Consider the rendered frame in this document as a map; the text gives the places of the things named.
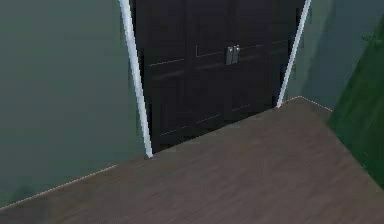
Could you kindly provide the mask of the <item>black double room door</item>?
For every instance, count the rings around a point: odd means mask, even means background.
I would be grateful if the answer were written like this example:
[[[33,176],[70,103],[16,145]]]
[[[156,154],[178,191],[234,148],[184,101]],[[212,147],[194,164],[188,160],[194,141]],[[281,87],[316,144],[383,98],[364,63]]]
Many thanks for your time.
[[[132,0],[152,149],[276,106],[305,0]],[[240,46],[226,65],[227,47]]]

